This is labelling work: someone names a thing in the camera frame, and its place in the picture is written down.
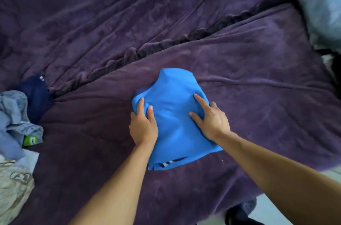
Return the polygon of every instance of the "purple bedspread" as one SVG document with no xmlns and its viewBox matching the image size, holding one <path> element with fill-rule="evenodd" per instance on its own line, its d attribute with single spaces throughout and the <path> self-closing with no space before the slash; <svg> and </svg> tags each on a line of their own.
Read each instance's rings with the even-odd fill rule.
<svg viewBox="0 0 341 225">
<path fill-rule="evenodd" d="M 131 96 L 161 68 L 193 72 L 231 129 L 258 145 L 325 169 L 341 162 L 341 101 L 288 4 L 215 35 L 155 53 L 57 98 L 43 116 L 36 187 L 12 225 L 67 224 L 131 152 Z M 147 171 L 136 225 L 193 225 L 259 195 L 225 152 Z"/>
<path fill-rule="evenodd" d="M 0 0 L 0 91 L 41 73 L 63 94 L 143 44 L 208 28 L 260 1 Z"/>
</svg>

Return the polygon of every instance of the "floor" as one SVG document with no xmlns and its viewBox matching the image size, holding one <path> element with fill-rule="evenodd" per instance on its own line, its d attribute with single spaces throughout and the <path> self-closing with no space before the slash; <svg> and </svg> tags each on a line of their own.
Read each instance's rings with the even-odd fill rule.
<svg viewBox="0 0 341 225">
<path fill-rule="evenodd" d="M 341 166 L 323 172 L 323 174 L 341 183 Z M 251 213 L 250 217 L 266 225 L 292 225 L 266 195 L 257 198 L 256 209 Z M 208 220 L 198 223 L 198 225 L 225 225 L 223 214 L 213 215 Z"/>
</svg>

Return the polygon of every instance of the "green tag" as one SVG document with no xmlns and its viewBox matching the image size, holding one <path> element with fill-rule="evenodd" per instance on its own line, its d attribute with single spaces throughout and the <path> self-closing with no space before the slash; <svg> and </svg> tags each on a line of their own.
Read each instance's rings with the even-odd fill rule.
<svg viewBox="0 0 341 225">
<path fill-rule="evenodd" d="M 34 135 L 26 135 L 23 138 L 23 146 L 31 146 L 38 143 L 38 137 Z"/>
</svg>

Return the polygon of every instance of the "person's right arm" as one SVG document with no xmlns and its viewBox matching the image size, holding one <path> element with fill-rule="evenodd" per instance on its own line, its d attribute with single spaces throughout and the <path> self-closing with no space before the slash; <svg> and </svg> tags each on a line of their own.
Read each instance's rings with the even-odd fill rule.
<svg viewBox="0 0 341 225">
<path fill-rule="evenodd" d="M 341 224 L 341 184 L 310 167 L 266 150 L 230 131 L 217 105 L 194 95 L 205 112 L 189 116 L 220 145 L 294 225 Z"/>
</svg>

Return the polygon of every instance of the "beige garment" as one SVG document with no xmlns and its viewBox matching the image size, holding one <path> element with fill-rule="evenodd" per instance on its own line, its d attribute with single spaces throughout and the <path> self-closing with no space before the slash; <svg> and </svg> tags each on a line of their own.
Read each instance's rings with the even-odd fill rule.
<svg viewBox="0 0 341 225">
<path fill-rule="evenodd" d="M 8 225 L 19 214 L 33 188 L 28 168 L 13 167 L 13 161 L 0 160 L 0 225 Z"/>
</svg>

